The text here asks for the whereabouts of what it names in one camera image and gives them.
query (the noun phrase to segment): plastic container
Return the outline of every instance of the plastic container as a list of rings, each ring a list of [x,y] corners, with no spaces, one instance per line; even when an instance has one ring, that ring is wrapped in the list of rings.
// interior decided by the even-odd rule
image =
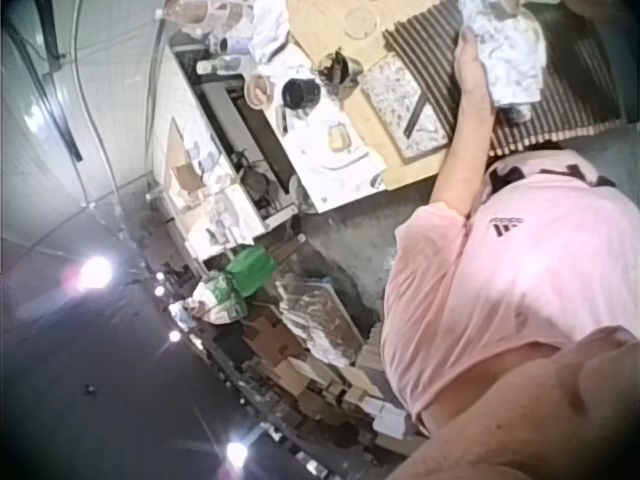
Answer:
[[[264,75],[254,73],[244,84],[244,98],[254,110],[269,108],[273,102],[273,83]]]
[[[320,102],[322,90],[312,78],[292,78],[282,87],[282,103],[290,110],[313,108]]]

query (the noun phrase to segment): bottle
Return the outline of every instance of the bottle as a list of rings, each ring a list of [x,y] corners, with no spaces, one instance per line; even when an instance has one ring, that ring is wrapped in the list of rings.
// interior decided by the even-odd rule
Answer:
[[[156,10],[155,18],[164,18],[180,25],[198,24],[204,22],[209,12],[206,1],[169,0],[163,8]]]

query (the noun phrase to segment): floor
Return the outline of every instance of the floor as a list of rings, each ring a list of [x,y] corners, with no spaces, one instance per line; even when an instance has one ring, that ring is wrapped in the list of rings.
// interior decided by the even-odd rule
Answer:
[[[638,205],[639,133],[635,124],[562,145],[591,161]],[[302,218],[302,231],[308,241],[298,255],[298,270],[314,277],[332,277],[354,322],[365,332],[381,319],[384,286],[396,254],[394,231],[416,208],[427,203],[434,180]]]

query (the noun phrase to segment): pipe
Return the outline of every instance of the pipe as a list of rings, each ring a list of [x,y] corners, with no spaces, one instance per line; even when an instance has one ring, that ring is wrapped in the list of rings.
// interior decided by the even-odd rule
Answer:
[[[104,146],[104,142],[102,141],[102,137],[100,136],[100,132],[98,131],[98,127],[96,126],[93,116],[91,112],[89,112],[89,107],[87,103],[87,98],[84,94],[84,89],[82,88],[82,81],[80,80],[80,70],[78,68],[78,23],[80,21],[80,12],[82,11],[83,0],[76,0],[75,6],[73,8],[73,20],[71,23],[71,69],[73,72],[73,83],[76,87],[76,92],[78,97],[80,98],[80,108],[82,109],[82,114],[84,115],[87,124],[89,124],[89,130],[91,131],[91,135],[93,139],[98,144],[98,150],[100,151],[100,158],[102,158],[102,162],[104,163],[104,167],[107,170],[107,175],[109,176],[109,181],[111,182],[111,188],[113,189],[113,193],[116,197],[116,215],[121,217],[124,213],[122,208],[122,201],[120,199],[120,193],[118,192],[118,185],[116,183],[116,177],[113,173],[113,168],[111,166],[111,161],[109,160],[109,155],[107,154],[107,150]]]
[[[111,189],[113,190],[113,194],[115,196],[115,212],[116,217],[120,220],[122,225],[122,233],[125,236],[125,239],[133,247],[134,251],[138,255],[138,257],[142,260],[144,268],[149,273],[153,273],[153,269],[146,257],[142,254],[142,250],[139,245],[133,240],[129,233],[129,229],[127,227],[126,222],[126,214],[124,211],[124,207],[122,206],[122,199],[120,198],[120,192],[118,190],[118,183],[116,182],[116,176],[113,173],[113,167],[111,165],[111,160],[109,160],[109,155],[107,153],[107,149],[104,146],[104,142],[102,140],[102,136],[100,136],[100,132],[98,131],[98,127],[96,126],[95,121],[93,120],[93,116],[89,111],[89,106],[87,103],[87,98],[84,94],[84,89],[82,88],[82,81],[80,80],[80,70],[78,67],[78,24],[80,23],[80,13],[82,12],[82,4],[83,0],[76,0],[76,3],[73,7],[73,18],[71,22],[71,69],[73,72],[73,83],[76,87],[76,92],[80,99],[80,107],[82,109],[82,113],[84,115],[87,124],[89,125],[89,130],[91,131],[91,135],[94,140],[98,144],[98,150],[100,151],[100,158],[102,158],[102,162],[104,163],[105,170],[109,176],[109,181],[111,182]]]

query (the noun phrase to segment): trash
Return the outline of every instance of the trash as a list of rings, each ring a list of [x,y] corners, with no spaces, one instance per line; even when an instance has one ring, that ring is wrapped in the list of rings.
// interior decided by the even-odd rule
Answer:
[[[356,359],[364,342],[331,285],[287,275],[276,287],[282,320],[313,356],[338,367]]]
[[[200,282],[183,307],[194,317],[214,325],[222,325],[247,316],[247,304],[231,277],[220,273],[208,283]]]

